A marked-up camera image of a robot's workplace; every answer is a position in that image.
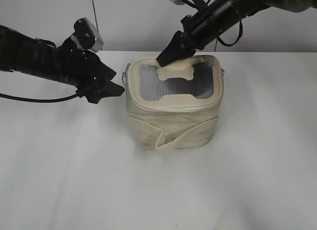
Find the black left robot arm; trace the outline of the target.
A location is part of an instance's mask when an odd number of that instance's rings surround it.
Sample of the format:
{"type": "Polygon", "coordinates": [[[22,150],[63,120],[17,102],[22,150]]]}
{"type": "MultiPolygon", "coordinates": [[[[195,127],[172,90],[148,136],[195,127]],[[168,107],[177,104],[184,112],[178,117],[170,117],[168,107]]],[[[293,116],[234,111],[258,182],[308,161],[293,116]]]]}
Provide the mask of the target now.
{"type": "Polygon", "coordinates": [[[62,43],[25,36],[0,27],[0,69],[20,72],[76,88],[75,94],[59,99],[30,99],[1,94],[2,98],[29,103],[59,103],[85,97],[91,104],[120,97],[125,89],[113,82],[116,72],[96,54],[104,42],[90,20],[74,23],[74,32],[62,43]]]}

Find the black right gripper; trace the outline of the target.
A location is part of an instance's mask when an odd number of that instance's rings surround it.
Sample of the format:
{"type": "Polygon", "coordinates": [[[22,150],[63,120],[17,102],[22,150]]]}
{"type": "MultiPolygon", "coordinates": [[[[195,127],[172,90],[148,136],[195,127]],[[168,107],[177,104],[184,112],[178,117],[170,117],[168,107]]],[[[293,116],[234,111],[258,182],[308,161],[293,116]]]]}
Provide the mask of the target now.
{"type": "Polygon", "coordinates": [[[230,28],[229,6],[207,6],[181,20],[183,31],[177,31],[157,57],[161,67],[178,59],[192,57],[230,28]]]}

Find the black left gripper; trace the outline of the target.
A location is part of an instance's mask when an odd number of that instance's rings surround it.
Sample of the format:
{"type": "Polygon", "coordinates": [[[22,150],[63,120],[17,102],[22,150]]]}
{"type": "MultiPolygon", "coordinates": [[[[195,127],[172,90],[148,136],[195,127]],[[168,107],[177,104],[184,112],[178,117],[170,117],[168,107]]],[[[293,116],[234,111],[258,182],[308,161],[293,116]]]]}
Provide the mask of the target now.
{"type": "Polygon", "coordinates": [[[116,72],[104,64],[96,52],[84,48],[86,24],[83,18],[74,23],[74,32],[57,48],[60,71],[70,78],[65,81],[76,88],[76,94],[85,94],[91,104],[101,99],[120,97],[125,88],[112,82],[116,72]]]}

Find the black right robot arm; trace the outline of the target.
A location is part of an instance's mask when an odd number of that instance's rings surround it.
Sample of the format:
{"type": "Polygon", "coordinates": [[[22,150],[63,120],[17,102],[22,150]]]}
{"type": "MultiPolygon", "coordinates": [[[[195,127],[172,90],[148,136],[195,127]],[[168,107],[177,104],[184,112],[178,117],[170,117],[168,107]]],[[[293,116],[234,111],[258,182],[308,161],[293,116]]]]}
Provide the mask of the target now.
{"type": "Polygon", "coordinates": [[[195,8],[194,15],[181,20],[183,31],[173,35],[168,46],[157,57],[161,67],[183,58],[192,57],[208,44],[218,40],[228,46],[220,36],[235,24],[239,24],[238,39],[243,35],[242,20],[270,7],[298,13],[316,8],[317,0],[170,0],[176,5],[187,4],[195,8]]]}

